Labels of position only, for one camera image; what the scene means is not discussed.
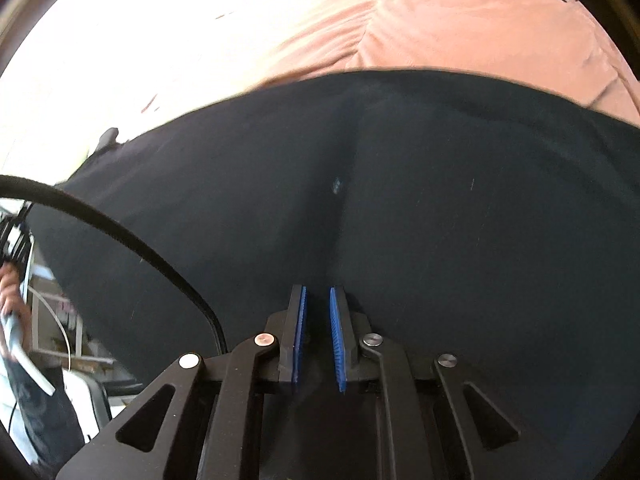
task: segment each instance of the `white cable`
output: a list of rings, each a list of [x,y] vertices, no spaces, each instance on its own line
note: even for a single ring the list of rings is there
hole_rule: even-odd
[[[53,309],[51,308],[49,302],[42,297],[42,294],[40,294],[37,290],[35,290],[31,285],[27,285],[27,288],[31,291],[31,293],[36,298],[38,298],[42,303],[44,303],[44,306],[47,307],[48,311],[53,316],[53,319],[58,324],[58,327],[60,328],[60,332],[62,332],[62,335],[64,336],[65,343],[66,343],[66,353],[68,355],[68,361],[66,362],[66,364],[67,364],[67,369],[66,370],[68,372],[71,372],[71,345],[69,344],[69,338],[66,336],[66,332],[65,332],[64,327],[62,326],[62,323],[60,323],[60,320],[58,319],[58,316],[56,316],[56,313],[53,312]]]

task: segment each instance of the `pink cloth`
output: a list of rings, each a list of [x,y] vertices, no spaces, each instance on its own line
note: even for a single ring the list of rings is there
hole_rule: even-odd
[[[280,0],[310,6],[258,86],[330,72],[441,68],[543,89],[640,126],[640,85],[575,0]]]

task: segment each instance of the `person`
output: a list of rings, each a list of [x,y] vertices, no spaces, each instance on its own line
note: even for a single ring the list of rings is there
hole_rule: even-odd
[[[18,316],[24,334],[22,347],[28,351],[31,346],[31,311],[22,300],[17,269],[9,263],[0,267],[0,314]],[[78,416],[65,393],[60,363],[33,353],[30,355],[34,364],[56,388],[49,397],[9,353],[2,331],[0,354],[4,363],[0,400],[3,411],[7,412],[10,406],[12,412],[8,416],[9,421],[3,416],[2,422],[38,478],[52,480],[84,446]]]

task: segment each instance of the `curved black cable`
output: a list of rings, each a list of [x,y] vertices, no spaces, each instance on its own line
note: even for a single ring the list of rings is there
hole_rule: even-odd
[[[62,211],[119,241],[173,283],[209,321],[219,354],[227,352],[220,320],[204,298],[160,254],[112,218],[64,191],[41,182],[0,174],[0,197],[28,200]]]

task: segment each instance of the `triangular cutout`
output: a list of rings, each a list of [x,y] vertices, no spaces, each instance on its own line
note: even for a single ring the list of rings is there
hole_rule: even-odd
[[[154,448],[175,388],[165,384],[116,433],[116,440],[148,453]]]
[[[498,449],[519,439],[520,431],[474,384],[465,384],[463,393],[485,449]]]

